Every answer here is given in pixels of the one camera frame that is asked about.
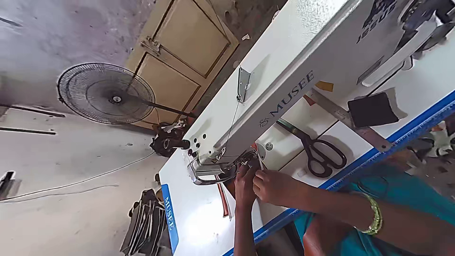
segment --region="clothing pile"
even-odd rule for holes
[[[166,211],[152,189],[142,192],[141,200],[130,210],[130,226],[120,251],[125,256],[136,253],[146,256],[172,255]]]

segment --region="scissors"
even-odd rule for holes
[[[305,152],[308,155],[308,169],[314,176],[319,177],[319,178],[327,178],[333,172],[332,168],[330,168],[329,165],[331,165],[332,167],[334,167],[336,169],[341,169],[346,165],[346,163],[347,163],[346,156],[343,154],[343,152],[341,152],[341,150],[339,150],[337,147],[335,147],[330,142],[327,142],[327,141],[321,140],[321,139],[311,139],[311,137],[308,134],[304,133],[302,130],[298,129],[297,127],[291,125],[290,123],[286,122],[285,120],[283,120],[281,118],[278,119],[277,123],[284,129],[286,129],[288,132],[297,136],[297,138],[299,138],[302,141],[303,147],[305,148]],[[322,144],[328,146],[329,148],[333,149],[333,151],[335,151],[338,154],[338,156],[340,156],[342,163],[336,164],[332,159],[330,159],[328,156],[326,156],[321,151],[319,151],[317,148],[315,148],[315,146],[314,146],[315,143],[322,143]],[[314,151],[317,155],[319,155],[323,160],[320,161],[319,159],[315,158],[312,151]],[[324,168],[324,172],[323,173],[315,172],[313,170],[313,168],[311,167],[312,162],[316,162],[319,165],[321,165]]]

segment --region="wrist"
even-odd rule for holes
[[[235,214],[248,214],[251,215],[253,204],[235,204]]]
[[[321,204],[321,193],[326,192],[324,189],[315,188],[310,185],[304,185],[300,188],[298,197],[298,209],[317,213]]]

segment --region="black sponge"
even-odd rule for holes
[[[357,128],[398,122],[385,92],[348,101],[348,107]]]

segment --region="teal shirt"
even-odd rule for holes
[[[340,191],[359,191],[373,198],[381,199],[391,204],[405,205],[416,211],[432,214],[455,226],[455,204],[439,195],[434,189],[417,177],[395,170],[393,167],[381,164],[373,167],[368,175],[357,179]],[[305,212],[295,220],[298,235],[302,239],[313,213]],[[332,252],[333,256],[398,256],[414,255],[388,244],[378,238],[357,230],[348,233]]]

